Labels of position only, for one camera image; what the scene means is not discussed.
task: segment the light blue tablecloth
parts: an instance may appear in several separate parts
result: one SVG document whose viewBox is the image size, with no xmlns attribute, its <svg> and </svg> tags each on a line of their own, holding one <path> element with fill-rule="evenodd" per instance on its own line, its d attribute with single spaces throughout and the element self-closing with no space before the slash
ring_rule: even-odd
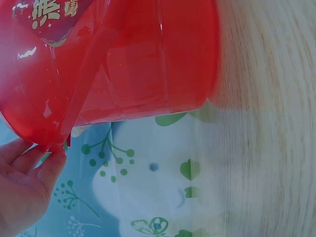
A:
<svg viewBox="0 0 316 237">
<path fill-rule="evenodd" d="M 207 237 L 194 113 L 89 127 L 67 151 L 45 216 L 21 237 Z M 0 143 L 16 136 L 0 124 Z M 220 214 L 214 204 L 214 213 Z"/>
</svg>

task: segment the green dot pattern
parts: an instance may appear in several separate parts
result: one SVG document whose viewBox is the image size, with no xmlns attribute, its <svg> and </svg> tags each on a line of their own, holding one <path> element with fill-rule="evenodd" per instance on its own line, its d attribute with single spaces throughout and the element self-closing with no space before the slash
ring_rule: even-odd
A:
<svg viewBox="0 0 316 237">
<path fill-rule="evenodd" d="M 127 174 L 127 170 L 126 169 L 121 169 L 120 170 L 120 174 L 121 175 L 126 175 Z"/>
<path fill-rule="evenodd" d="M 117 163 L 118 164 L 123 164 L 123 159 L 121 157 L 117 158 Z"/>
<path fill-rule="evenodd" d="M 91 160 L 89 161 L 89 164 L 90 164 L 90 166 L 95 167 L 96 164 L 97 164 L 97 162 L 95 161 L 95 159 L 91 159 Z"/>
</svg>

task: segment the wooden surface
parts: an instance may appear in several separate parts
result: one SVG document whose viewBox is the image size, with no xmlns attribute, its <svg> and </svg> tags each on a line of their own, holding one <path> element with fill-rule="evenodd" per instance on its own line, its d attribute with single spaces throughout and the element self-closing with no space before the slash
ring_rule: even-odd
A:
<svg viewBox="0 0 316 237">
<path fill-rule="evenodd" d="M 316 0 L 218 5 L 217 133 L 207 142 L 197 136 L 208 175 L 200 184 L 209 201 L 204 221 L 214 225 L 209 197 L 217 190 L 222 236 L 314 237 Z"/>
</svg>

